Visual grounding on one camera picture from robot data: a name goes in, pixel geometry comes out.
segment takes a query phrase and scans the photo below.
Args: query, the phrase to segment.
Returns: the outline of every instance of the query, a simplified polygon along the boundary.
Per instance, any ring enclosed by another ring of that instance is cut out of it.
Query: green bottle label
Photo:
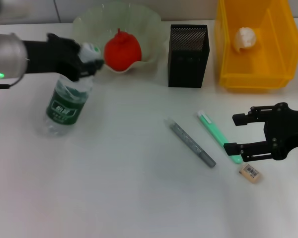
[[[46,114],[58,124],[73,125],[85,103],[72,103],[62,98],[55,90]]]

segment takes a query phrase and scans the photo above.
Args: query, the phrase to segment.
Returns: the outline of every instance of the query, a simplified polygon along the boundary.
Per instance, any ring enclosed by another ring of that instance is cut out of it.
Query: plastic water bottle
[[[79,58],[82,62],[101,59],[101,52],[92,44],[84,43]],[[94,76],[72,82],[61,75],[45,113],[45,129],[51,135],[65,135],[76,123],[92,88]]]

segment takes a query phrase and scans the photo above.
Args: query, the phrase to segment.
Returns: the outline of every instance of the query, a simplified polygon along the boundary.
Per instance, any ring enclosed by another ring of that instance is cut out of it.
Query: green highlighter
[[[226,139],[226,137],[222,134],[222,132],[218,129],[217,125],[215,125],[214,122],[211,121],[211,119],[205,114],[204,111],[198,112],[198,118],[203,123],[203,125],[206,127],[206,129],[211,133],[211,135],[214,137],[214,139],[219,143],[221,147],[224,148],[225,143],[229,143],[229,141]],[[232,155],[230,158],[233,160],[236,164],[243,163],[243,159],[240,155]]]

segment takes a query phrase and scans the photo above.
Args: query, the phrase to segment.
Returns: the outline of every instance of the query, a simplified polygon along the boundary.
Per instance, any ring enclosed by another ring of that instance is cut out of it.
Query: barcode
[[[247,165],[244,170],[247,171],[253,178],[259,174],[258,171],[250,165]]]

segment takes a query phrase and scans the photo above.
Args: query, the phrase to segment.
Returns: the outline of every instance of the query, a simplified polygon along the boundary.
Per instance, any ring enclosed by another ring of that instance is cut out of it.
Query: black mesh pen holder
[[[201,88],[209,52],[207,25],[171,25],[169,87]]]

